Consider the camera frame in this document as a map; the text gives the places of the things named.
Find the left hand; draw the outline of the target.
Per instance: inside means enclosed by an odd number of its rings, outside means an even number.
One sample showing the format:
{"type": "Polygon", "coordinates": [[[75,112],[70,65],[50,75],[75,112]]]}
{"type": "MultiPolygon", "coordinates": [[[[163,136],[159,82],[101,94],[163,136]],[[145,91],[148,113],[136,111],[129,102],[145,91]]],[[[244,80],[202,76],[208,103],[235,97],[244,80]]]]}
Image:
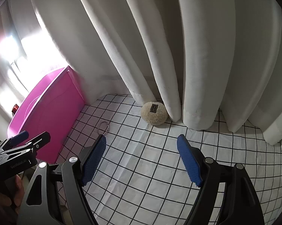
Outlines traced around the left hand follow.
{"type": "Polygon", "coordinates": [[[0,192],[0,224],[17,224],[24,187],[19,175],[11,178],[9,194],[0,192]]]}

